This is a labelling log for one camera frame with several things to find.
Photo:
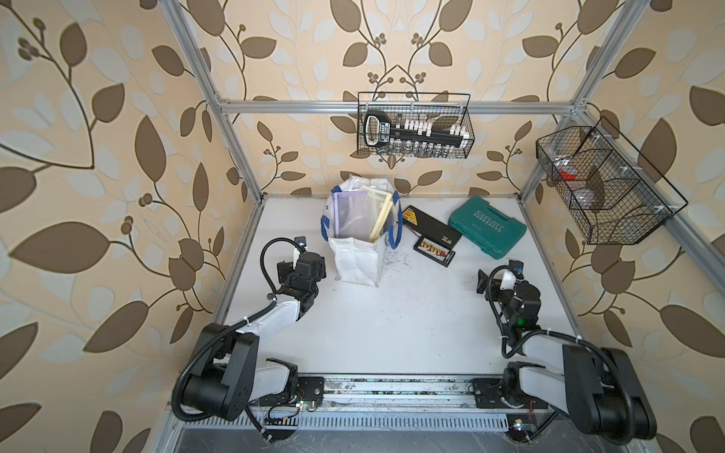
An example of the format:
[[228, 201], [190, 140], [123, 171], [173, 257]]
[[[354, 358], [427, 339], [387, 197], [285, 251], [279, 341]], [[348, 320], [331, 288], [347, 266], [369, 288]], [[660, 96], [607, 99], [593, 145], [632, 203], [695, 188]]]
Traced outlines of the white canvas tote bag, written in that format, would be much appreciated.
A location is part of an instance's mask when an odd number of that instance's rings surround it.
[[383, 258], [402, 237], [400, 194], [388, 180], [349, 177], [326, 201], [321, 234], [334, 256], [338, 279], [377, 287]]

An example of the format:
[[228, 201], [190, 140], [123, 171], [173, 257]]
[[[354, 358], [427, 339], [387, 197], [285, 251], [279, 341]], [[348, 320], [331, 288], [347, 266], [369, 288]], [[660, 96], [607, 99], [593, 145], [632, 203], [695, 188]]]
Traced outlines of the purple pouch cream edge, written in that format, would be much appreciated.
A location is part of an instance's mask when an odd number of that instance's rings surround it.
[[364, 190], [333, 194], [334, 235], [367, 241], [373, 221], [370, 200]]

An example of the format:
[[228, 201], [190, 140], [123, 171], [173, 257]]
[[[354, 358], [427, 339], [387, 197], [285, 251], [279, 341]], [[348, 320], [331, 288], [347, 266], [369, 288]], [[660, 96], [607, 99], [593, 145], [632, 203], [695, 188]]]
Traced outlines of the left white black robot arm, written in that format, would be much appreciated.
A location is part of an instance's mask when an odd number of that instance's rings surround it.
[[281, 436], [267, 427], [284, 420], [268, 414], [260, 421], [250, 404], [267, 399], [272, 409], [294, 405], [300, 411], [302, 390], [295, 364], [275, 358], [260, 364], [259, 352], [313, 307], [327, 271], [325, 258], [309, 251], [303, 236], [269, 241], [260, 268], [270, 289], [268, 305], [231, 325], [203, 328], [174, 385], [171, 410], [182, 422], [234, 421], [244, 414], [265, 441], [274, 443]]

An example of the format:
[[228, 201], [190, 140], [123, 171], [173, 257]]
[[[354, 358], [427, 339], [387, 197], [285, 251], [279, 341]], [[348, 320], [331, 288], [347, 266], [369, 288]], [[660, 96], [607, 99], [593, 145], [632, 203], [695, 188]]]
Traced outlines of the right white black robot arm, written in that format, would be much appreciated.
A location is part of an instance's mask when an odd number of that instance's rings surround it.
[[476, 291], [492, 310], [508, 362], [500, 381], [482, 391], [489, 400], [512, 409], [546, 404], [551, 414], [538, 430], [561, 414], [581, 433], [615, 445], [655, 437], [656, 417], [628, 354], [540, 327], [541, 293], [522, 262], [479, 271]]

